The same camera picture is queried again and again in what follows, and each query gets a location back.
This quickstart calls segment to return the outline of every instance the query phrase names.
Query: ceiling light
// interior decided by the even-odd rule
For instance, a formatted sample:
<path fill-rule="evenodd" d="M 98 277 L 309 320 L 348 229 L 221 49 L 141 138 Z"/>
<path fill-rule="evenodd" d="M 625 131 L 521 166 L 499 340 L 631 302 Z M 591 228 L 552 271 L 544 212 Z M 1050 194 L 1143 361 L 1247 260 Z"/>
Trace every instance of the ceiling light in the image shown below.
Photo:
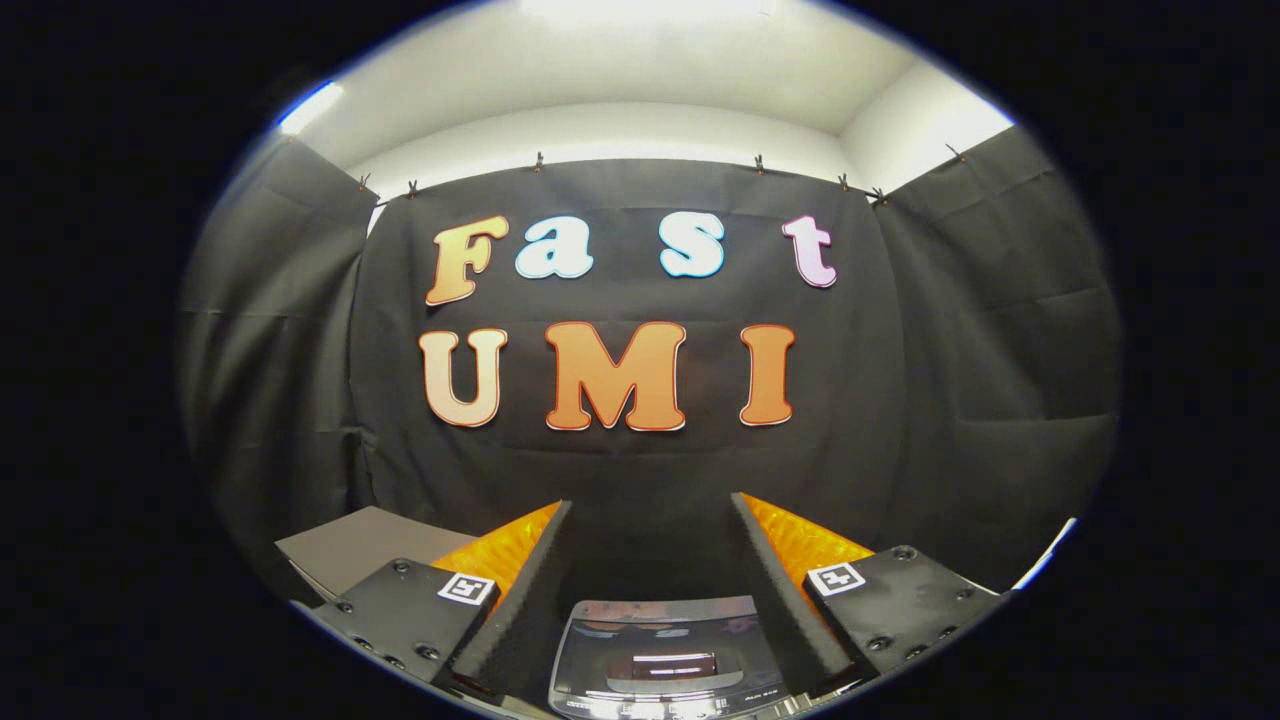
<path fill-rule="evenodd" d="M 285 135 L 298 135 L 311 120 L 332 108 L 339 95 L 342 95 L 342 87 L 332 82 L 325 83 L 320 90 L 316 90 L 300 102 L 288 115 L 284 115 L 284 119 L 280 120 L 280 131 Z"/>

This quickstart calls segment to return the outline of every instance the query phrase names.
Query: letter s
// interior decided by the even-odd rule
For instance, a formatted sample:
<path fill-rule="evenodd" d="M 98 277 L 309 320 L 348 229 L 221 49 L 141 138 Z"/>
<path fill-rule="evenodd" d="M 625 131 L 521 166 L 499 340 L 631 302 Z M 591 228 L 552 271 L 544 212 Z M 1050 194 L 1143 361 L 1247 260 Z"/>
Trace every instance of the letter s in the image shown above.
<path fill-rule="evenodd" d="M 724 264 L 724 225 L 710 213 L 672 213 L 658 224 L 658 237 L 671 250 L 658 256 L 662 269 L 671 277 L 705 278 Z"/>

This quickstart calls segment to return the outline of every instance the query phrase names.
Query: pink letter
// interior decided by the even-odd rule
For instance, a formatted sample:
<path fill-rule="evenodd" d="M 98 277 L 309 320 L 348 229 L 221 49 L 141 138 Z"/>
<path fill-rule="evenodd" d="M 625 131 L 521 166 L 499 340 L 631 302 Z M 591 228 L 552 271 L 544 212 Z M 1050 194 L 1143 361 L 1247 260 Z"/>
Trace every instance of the pink letter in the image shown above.
<path fill-rule="evenodd" d="M 804 282 L 813 287 L 831 287 L 836 282 L 836 269 L 822 264 L 819 245 L 831 245 L 831 236 L 818 229 L 809 215 L 801 215 L 782 225 L 782 234 L 796 246 L 796 269 Z"/>

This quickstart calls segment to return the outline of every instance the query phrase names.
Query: white letter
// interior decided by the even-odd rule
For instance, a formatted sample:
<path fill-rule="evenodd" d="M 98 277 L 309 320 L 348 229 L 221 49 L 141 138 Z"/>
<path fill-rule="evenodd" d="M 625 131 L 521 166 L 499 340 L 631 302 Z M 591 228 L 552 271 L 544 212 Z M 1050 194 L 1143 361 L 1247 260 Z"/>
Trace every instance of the white letter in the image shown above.
<path fill-rule="evenodd" d="M 579 218 L 561 215 L 534 223 L 525 232 L 526 246 L 516 255 L 516 272 L 538 279 L 552 273 L 562 278 L 580 278 L 595 261 L 586 254 L 590 229 Z"/>
<path fill-rule="evenodd" d="M 662 269 L 672 277 L 705 278 L 724 264 L 724 225 L 709 213 L 672 213 L 658 224 L 658 237 L 673 250 L 658 255 Z"/>

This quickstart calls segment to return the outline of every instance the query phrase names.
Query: white ceiling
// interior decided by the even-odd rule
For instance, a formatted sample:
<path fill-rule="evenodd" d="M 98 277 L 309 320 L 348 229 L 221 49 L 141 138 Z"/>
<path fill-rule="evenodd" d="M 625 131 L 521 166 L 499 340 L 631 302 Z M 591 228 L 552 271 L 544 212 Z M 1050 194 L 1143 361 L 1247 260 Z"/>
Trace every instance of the white ceiling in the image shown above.
<path fill-rule="evenodd" d="M 586 102 L 703 105 L 838 135 L 915 59 L 803 0 L 494 0 L 371 53 L 300 137 L 349 167 L 462 123 Z"/>

